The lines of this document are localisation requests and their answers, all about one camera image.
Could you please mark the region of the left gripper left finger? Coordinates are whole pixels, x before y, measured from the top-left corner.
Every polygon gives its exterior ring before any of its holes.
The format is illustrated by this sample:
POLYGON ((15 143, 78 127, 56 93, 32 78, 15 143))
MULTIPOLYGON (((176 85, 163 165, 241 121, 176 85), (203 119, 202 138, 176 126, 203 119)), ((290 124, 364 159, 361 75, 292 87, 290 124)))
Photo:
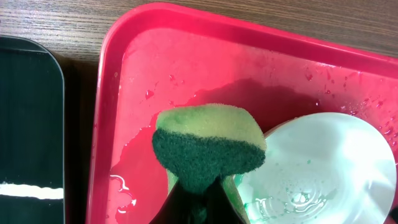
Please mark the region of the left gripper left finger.
POLYGON ((150 224, 194 224, 194 208, 201 204, 202 196, 183 188, 178 181, 163 206, 150 224))

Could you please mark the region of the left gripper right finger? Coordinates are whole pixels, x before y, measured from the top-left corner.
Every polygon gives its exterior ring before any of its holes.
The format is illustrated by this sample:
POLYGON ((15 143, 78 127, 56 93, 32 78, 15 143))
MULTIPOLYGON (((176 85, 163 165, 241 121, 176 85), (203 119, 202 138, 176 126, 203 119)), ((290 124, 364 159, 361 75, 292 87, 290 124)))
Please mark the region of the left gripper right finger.
POLYGON ((217 178, 205 192, 206 224, 246 224, 229 201, 220 178, 217 178))

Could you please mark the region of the green yellow sponge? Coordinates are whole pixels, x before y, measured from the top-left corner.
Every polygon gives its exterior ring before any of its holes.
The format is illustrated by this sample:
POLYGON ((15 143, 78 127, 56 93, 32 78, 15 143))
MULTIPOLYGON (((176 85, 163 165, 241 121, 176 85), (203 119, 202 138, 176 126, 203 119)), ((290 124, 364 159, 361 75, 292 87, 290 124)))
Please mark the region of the green yellow sponge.
POLYGON ((266 142, 256 120, 243 108, 211 103, 159 113, 152 147, 167 171, 168 195, 179 181, 201 195, 195 223, 206 222, 205 192, 220 178, 234 209, 249 223, 234 176, 254 171, 266 158, 266 142))

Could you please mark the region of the white plate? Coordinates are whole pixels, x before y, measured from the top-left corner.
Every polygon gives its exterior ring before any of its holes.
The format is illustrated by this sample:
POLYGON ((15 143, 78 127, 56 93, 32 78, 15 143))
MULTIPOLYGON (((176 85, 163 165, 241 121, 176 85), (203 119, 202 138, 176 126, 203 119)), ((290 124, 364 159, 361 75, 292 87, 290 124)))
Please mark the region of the white plate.
POLYGON ((266 159, 235 177, 250 223, 383 224, 396 192, 384 136, 342 113, 302 116, 265 135, 266 159))

